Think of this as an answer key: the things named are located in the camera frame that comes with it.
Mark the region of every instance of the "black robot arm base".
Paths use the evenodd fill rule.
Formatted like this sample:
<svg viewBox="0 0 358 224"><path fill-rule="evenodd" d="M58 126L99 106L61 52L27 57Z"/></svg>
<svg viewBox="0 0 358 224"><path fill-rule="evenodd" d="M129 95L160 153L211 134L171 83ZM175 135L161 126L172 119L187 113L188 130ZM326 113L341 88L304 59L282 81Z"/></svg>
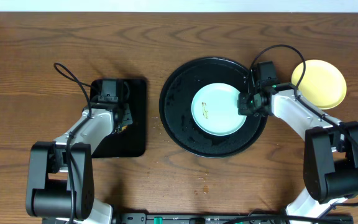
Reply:
<svg viewBox="0 0 358 224"><path fill-rule="evenodd" d="M31 149L25 207L33 217L70 217L71 198L69 180L52 180L48 174L57 173L65 150L54 142L36 142ZM73 177L76 195L75 218L86 219L94 201L91 148L76 143L71 147Z"/></svg>
<svg viewBox="0 0 358 224"><path fill-rule="evenodd" d="M358 143L358 122L341 126ZM334 161L331 148L345 152L345 159ZM331 199L358 195L358 152L334 128L306 130L303 180L313 199L327 203Z"/></svg>

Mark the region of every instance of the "wood grain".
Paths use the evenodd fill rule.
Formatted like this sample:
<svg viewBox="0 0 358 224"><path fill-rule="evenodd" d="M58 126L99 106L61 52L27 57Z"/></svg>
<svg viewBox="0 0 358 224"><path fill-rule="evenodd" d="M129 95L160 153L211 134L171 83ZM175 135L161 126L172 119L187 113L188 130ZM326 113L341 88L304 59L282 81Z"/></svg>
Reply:
<svg viewBox="0 0 358 224"><path fill-rule="evenodd" d="M347 96L328 113L358 121L358 14L0 13L0 223L40 223L25 212L30 148L61 135L85 105L78 87L54 71L54 62L86 83L101 77L148 80L146 152L93 160L97 198L150 213L281 209L304 187L303 142L284 122L269 118L242 154L206 159L174 144L158 114L162 85L183 63L221 56L249 66L273 44L290 44L306 59L337 66ZM275 62L283 82L300 62L285 49L262 60ZM358 208L337 211L358 223Z"/></svg>

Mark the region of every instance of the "yellow plate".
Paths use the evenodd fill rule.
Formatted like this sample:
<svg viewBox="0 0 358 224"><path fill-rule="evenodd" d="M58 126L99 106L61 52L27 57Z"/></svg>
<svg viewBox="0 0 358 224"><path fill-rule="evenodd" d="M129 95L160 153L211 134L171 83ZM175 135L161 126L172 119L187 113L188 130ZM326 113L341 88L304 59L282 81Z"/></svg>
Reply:
<svg viewBox="0 0 358 224"><path fill-rule="evenodd" d="M292 73L291 82L296 85L301 77L303 63ZM346 81L342 73L328 62L307 60L306 72L299 90L312 104L325 110L339 105L346 96Z"/></svg>

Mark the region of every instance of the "black cable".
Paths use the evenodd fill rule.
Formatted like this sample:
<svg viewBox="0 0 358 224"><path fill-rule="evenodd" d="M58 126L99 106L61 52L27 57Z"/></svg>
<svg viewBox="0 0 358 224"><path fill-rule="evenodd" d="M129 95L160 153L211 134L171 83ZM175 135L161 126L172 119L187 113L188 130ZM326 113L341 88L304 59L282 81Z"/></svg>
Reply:
<svg viewBox="0 0 358 224"><path fill-rule="evenodd" d="M255 208L253 209L250 213L248 213L248 217L250 217L253 213L255 212L260 212L262 214L267 214L265 211L263 211L262 209L259 208Z"/></svg>
<svg viewBox="0 0 358 224"><path fill-rule="evenodd" d="M62 73L57 66L62 67L68 74L70 74L70 77L68 77L67 75L65 75L64 73ZM61 75L63 75L64 77L68 78L71 81L74 81L78 84L78 86L80 86L82 92L85 95L86 98L86 102L88 104L88 109L89 109L89 113L87 115L87 117L77 126L75 127L72 131L70 131L69 135L68 135L68 139L67 139L67 143L66 143L66 161L67 161L67 170L68 170L68 178L70 181L70 195L71 195L71 211L70 211L70 219L68 221L69 224L73 223L74 217L75 217L75 202L76 202L76 195L75 195L75 187L74 187L74 176L73 176L73 169L71 167L71 162L73 161L72 156L71 156L71 151L70 151L70 144L71 144L71 140L74 138L75 134L78 132L78 130L80 130L80 128L88 121L92 118L92 107L91 107L91 102L90 99L88 97L88 94L86 94L86 91L83 87L83 85L89 86L85 83L80 82L77 77L75 77L75 75L69 71L69 69L67 69L64 65L60 64L60 63L54 63L53 67L55 68L55 70L60 73Z"/></svg>
<svg viewBox="0 0 358 224"><path fill-rule="evenodd" d="M330 220L324 220L321 218L310 218L310 217L299 217L293 215L257 215L252 217L242 217L230 220L223 224L236 224L240 222L249 222L256 220L283 220L283 221L299 221L299 222L311 222L311 223L319 223L319 224L340 224L345 222L335 222Z"/></svg>
<svg viewBox="0 0 358 224"><path fill-rule="evenodd" d="M251 74L252 74L252 68L254 66L254 64L256 63L257 59L266 51L275 48L275 47L286 47L289 49L292 49L293 51L295 51L299 57L302 59L302 63L303 63L303 70L302 70L302 74L301 77L299 78L298 82L296 83L296 88L294 89L294 96L296 100L298 100L303 106L305 106L306 108L308 108L312 113L314 113L315 115L319 116L320 119L326 121L327 123L331 124L334 128L336 128L341 134L343 134L346 139L357 149L358 152L358 143L345 131L343 130L338 124L336 124L335 122L332 122L331 120L327 119L326 114L319 114L317 111L315 111L313 108L309 107L302 99L301 96L297 94L298 91L298 87L305 75L306 72L306 61L303 58L301 52L299 50L297 50L296 48L286 45L286 44L277 44L277 45L273 45L270 46L268 48L266 48L265 50L261 51L261 53L258 54L258 56L256 56L256 58L252 61L251 66L250 66L250 70L251 70ZM331 209L335 208L335 206L348 206L348 207L356 207L358 206L358 202L356 203L334 203L331 205Z"/></svg>
<svg viewBox="0 0 358 224"><path fill-rule="evenodd" d="M62 67L62 68L63 68L68 74L70 74L71 77L73 77L73 78L70 78L70 77L68 77L67 75L65 75L63 72L61 72L61 71L59 70L59 68L58 68L57 66ZM90 98L88 97L88 94L86 94L86 91L85 91L85 89L84 89L84 87L83 87L83 85L85 85L85 86L90 86L90 85L80 82L80 81L77 79L77 77L75 77L75 75L74 75L69 69L66 68L66 66L64 66L64 65L62 65L62 64L60 64L60 63L55 62L55 63L53 64L53 67L55 68L55 70L56 70L58 73L60 73L60 74L63 75L64 77L68 78L69 80L76 82L76 83L80 86L82 92L83 92L84 95L85 95L86 102L87 102L87 104L88 104L88 109L89 109L88 116L91 116L91 115L92 115L92 108L91 108Z"/></svg>
<svg viewBox="0 0 358 224"><path fill-rule="evenodd" d="M71 73L71 72L70 72L64 65L62 65L62 64L60 64L60 63L54 63L53 67L55 67L55 70L56 70L58 73L60 73L61 75L63 75L65 78L67 78L67 79L69 79L69 80L71 80L71 81L73 81L73 82L78 83L74 78L70 78L69 76L67 76L66 74L64 74L62 71L60 71L59 68L57 68L57 65L59 65L60 67L62 67L64 70L66 70L66 72L68 72L68 73ZM79 83L80 83L81 85L83 85L83 86L90 87L91 89L93 89L94 91L96 91L98 94L100 94L99 90L98 90L96 87L91 86L91 85L86 84L86 83L83 83L83 82L80 82L80 81L79 81Z"/></svg>

